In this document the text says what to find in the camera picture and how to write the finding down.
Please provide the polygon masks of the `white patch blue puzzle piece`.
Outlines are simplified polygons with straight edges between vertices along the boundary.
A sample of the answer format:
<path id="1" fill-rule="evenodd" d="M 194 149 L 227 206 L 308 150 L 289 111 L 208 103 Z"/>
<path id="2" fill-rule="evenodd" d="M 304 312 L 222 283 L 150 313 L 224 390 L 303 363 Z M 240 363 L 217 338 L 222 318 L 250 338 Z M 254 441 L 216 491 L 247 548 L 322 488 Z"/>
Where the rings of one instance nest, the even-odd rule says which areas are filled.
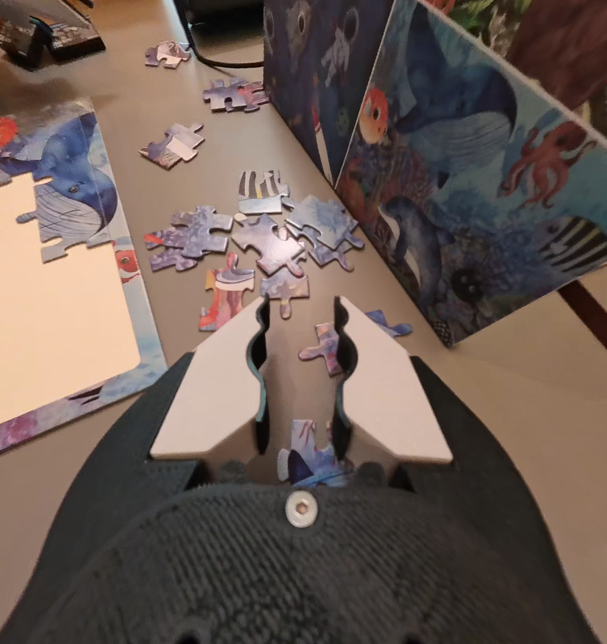
<path id="1" fill-rule="evenodd" d="M 142 147 L 139 154 L 165 170 L 171 170 L 179 162 L 190 162 L 198 155 L 198 147 L 204 142 L 200 134 L 202 123 L 190 126 L 173 124 L 164 132 L 160 142 L 150 142 Z"/>

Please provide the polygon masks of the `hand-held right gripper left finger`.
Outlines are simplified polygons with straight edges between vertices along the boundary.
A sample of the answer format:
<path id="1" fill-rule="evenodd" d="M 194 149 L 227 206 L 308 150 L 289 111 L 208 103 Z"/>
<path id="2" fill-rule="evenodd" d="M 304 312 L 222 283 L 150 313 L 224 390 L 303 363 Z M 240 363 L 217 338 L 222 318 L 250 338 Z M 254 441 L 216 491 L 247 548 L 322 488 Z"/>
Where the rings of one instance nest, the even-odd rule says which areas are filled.
<path id="1" fill-rule="evenodd" d="M 249 462 L 267 451 L 270 419 L 260 368 L 269 326 L 269 301 L 259 297 L 195 348 L 151 446 L 154 460 Z"/>

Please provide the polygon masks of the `purple fan coral puzzle piece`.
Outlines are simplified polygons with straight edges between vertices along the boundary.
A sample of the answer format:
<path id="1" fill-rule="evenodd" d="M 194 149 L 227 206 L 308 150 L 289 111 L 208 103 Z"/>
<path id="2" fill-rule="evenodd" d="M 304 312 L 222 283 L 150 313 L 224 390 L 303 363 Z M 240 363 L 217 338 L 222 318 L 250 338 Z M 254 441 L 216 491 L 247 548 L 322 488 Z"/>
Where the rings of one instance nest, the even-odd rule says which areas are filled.
<path id="1" fill-rule="evenodd" d="M 173 40 L 161 41 L 159 44 L 149 47 L 145 52 L 145 66 L 164 69 L 178 69 L 183 62 L 192 58 L 190 51 L 182 43 Z"/>

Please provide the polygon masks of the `ocean jigsaw puzzle board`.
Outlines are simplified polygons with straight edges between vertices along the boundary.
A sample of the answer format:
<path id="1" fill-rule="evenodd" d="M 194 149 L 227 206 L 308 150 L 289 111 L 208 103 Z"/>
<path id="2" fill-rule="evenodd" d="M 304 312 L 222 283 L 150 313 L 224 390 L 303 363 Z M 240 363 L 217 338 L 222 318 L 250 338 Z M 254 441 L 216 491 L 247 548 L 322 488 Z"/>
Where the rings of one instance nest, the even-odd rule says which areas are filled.
<path id="1" fill-rule="evenodd" d="M 167 370 L 90 99 L 0 117 L 0 454 Z"/>

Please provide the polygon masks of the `coral and striped puzzle piece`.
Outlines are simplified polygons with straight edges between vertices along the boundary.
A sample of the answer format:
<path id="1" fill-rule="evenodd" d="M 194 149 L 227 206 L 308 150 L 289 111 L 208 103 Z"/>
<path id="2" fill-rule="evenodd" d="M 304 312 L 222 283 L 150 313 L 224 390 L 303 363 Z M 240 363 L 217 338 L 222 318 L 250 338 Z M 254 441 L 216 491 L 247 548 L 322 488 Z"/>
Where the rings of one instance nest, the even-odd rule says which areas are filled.
<path id="1" fill-rule="evenodd" d="M 313 420 L 291 422 L 290 447 L 279 450 L 276 461 L 277 478 L 292 487 L 347 487 L 354 474 L 354 465 L 347 459 L 339 460 L 328 431 L 325 447 L 316 444 L 316 423 Z"/>

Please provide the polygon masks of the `pile of loose puzzle pieces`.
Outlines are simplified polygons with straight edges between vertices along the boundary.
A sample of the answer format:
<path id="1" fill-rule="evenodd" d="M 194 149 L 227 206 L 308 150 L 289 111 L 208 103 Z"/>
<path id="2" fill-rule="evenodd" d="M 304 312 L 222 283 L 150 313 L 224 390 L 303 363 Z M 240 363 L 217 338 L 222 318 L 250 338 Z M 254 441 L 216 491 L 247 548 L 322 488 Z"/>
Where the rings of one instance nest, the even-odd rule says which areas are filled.
<path id="1" fill-rule="evenodd" d="M 291 300 L 310 296 L 309 280 L 301 266 L 310 256 L 318 267 L 338 262 L 353 270 L 346 253 L 361 249 L 355 236 L 358 224 L 335 200 L 322 201 L 310 195 L 303 201 L 291 199 L 287 184 L 275 170 L 259 180 L 255 171 L 244 171 L 238 184 L 238 212 L 225 216 L 211 206 L 197 206 L 171 217 L 168 227 L 144 236 L 146 248 L 160 251 L 149 258 L 151 270 L 196 267 L 206 255 L 226 253 L 230 240 L 241 251 L 258 254 L 256 265 L 263 274 L 259 294 L 279 303 L 280 316 L 292 315 Z"/>

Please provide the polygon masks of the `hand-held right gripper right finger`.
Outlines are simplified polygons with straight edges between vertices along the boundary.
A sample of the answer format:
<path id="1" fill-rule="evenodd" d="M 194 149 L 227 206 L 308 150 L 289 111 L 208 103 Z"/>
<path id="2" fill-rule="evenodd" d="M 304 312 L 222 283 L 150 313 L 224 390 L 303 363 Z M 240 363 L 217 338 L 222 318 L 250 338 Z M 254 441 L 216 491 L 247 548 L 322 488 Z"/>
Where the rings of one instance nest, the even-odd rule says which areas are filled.
<path id="1" fill-rule="evenodd" d="M 333 301 L 343 379 L 331 438 L 354 464 L 450 464 L 453 455 L 411 355 L 346 297 Z"/>

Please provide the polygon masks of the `illustrated puzzle box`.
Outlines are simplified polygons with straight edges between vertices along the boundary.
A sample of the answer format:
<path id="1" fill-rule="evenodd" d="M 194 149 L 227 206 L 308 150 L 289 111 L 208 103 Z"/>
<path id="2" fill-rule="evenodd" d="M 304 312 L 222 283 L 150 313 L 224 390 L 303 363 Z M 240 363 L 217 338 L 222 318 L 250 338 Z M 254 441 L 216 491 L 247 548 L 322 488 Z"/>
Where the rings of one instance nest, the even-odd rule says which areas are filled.
<path id="1" fill-rule="evenodd" d="M 607 264 L 607 1 L 264 1 L 277 112 L 446 346 Z"/>

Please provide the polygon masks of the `black charging hub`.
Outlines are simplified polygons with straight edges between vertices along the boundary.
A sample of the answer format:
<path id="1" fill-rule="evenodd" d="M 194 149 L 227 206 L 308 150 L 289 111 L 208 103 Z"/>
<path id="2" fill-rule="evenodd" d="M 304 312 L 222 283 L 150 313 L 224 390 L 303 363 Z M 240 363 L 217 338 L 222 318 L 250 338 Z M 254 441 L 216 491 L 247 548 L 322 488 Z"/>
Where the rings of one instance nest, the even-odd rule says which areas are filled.
<path id="1" fill-rule="evenodd" d="M 263 1 L 185 1 L 184 13 L 192 25 L 237 25 L 258 19 L 263 5 Z"/>

